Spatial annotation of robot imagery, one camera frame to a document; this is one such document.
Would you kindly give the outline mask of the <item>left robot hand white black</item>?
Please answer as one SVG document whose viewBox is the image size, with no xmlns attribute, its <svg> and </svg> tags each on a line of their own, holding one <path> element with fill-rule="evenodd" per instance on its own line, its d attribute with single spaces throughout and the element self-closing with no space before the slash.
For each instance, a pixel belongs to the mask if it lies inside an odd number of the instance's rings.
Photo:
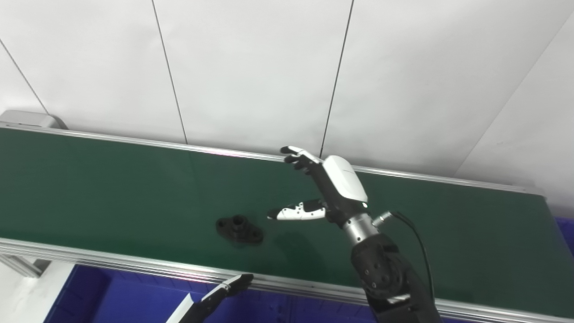
<svg viewBox="0 0 574 323">
<path fill-rule="evenodd" d="M 203 298 L 195 302 L 190 294 L 174 309 L 167 323 L 203 323 L 226 298 L 247 290 L 252 284 L 253 274 L 240 274 L 218 284 Z"/>
</svg>

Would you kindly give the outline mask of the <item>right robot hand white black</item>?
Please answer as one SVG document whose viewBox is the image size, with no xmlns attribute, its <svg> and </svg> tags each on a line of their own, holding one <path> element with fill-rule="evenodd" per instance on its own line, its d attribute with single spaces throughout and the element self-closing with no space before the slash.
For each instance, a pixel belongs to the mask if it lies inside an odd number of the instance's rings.
<svg viewBox="0 0 574 323">
<path fill-rule="evenodd" d="M 367 213 L 368 196 L 352 165 L 336 155 L 320 159 L 303 148 L 281 147 L 284 162 L 311 177 L 321 198 L 271 209 L 268 219 L 305 221 L 326 218 L 342 227 L 356 215 Z"/>
</svg>

